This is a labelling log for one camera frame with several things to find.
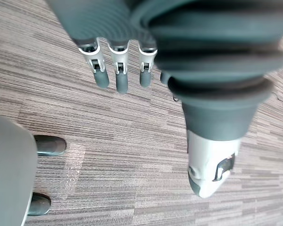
person's foot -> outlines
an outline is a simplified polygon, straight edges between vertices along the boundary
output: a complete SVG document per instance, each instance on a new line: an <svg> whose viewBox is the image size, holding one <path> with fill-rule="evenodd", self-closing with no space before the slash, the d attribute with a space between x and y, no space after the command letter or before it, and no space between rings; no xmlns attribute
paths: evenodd
<svg viewBox="0 0 283 226"><path fill-rule="evenodd" d="M56 156L66 150L66 141L60 137L34 135L38 156Z"/></svg>
<svg viewBox="0 0 283 226"><path fill-rule="evenodd" d="M42 216L46 214L51 205L50 197L33 192L32 201L28 210L28 216Z"/></svg>

gray rubber finger pad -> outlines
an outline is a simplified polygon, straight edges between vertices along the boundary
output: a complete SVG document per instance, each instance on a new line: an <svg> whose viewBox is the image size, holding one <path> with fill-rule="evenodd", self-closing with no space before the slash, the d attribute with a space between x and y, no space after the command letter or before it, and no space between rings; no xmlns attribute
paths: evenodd
<svg viewBox="0 0 283 226"><path fill-rule="evenodd" d="M127 93L128 91L128 76L120 72L116 74L117 91L119 93Z"/></svg>
<svg viewBox="0 0 283 226"><path fill-rule="evenodd" d="M142 87L148 87L151 83L151 72L148 70L144 70L144 72L140 73L140 84Z"/></svg>
<svg viewBox="0 0 283 226"><path fill-rule="evenodd" d="M96 84L101 88L107 88L109 85L109 78L107 75L107 71L97 71L94 73L94 79L96 81Z"/></svg>

robotic hand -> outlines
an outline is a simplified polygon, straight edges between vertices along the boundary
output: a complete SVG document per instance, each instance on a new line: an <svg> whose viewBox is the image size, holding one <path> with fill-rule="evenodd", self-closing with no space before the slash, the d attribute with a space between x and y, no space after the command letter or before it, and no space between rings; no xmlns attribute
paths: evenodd
<svg viewBox="0 0 283 226"><path fill-rule="evenodd" d="M229 177L241 138L283 66L283 0L47 0L92 68L109 84L98 37L105 38L117 90L128 90L129 40L139 41L140 84L155 63L183 105L188 176L205 198Z"/></svg>

gray striped carpet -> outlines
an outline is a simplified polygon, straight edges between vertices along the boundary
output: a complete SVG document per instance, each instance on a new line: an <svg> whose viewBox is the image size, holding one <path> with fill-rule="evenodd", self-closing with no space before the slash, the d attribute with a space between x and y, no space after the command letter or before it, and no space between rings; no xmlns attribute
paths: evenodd
<svg viewBox="0 0 283 226"><path fill-rule="evenodd" d="M283 226L283 69L275 93L243 139L234 173L211 198L187 178L183 113L154 70L138 78L130 47L129 93L91 70L42 0L0 1L0 115L33 134L67 140L59 157L39 157L35 191L52 198L26 226Z"/></svg>

robotic finger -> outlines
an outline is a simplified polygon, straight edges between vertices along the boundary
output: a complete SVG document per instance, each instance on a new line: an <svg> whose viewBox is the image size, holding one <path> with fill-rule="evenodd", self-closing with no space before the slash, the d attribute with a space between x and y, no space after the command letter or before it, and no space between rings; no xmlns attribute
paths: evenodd
<svg viewBox="0 0 283 226"><path fill-rule="evenodd" d="M122 45L109 44L112 63L116 75L117 91L127 93L128 91L128 49L129 42Z"/></svg>
<svg viewBox="0 0 283 226"><path fill-rule="evenodd" d="M140 47L139 63L140 63L140 84L143 87L148 87L151 83L151 70L154 64L154 58L157 54L155 47Z"/></svg>
<svg viewBox="0 0 283 226"><path fill-rule="evenodd" d="M87 64L92 69L96 84L101 88L107 88L109 78L105 68L105 60L100 48L99 38L94 39L88 45L81 45L79 51L83 54Z"/></svg>

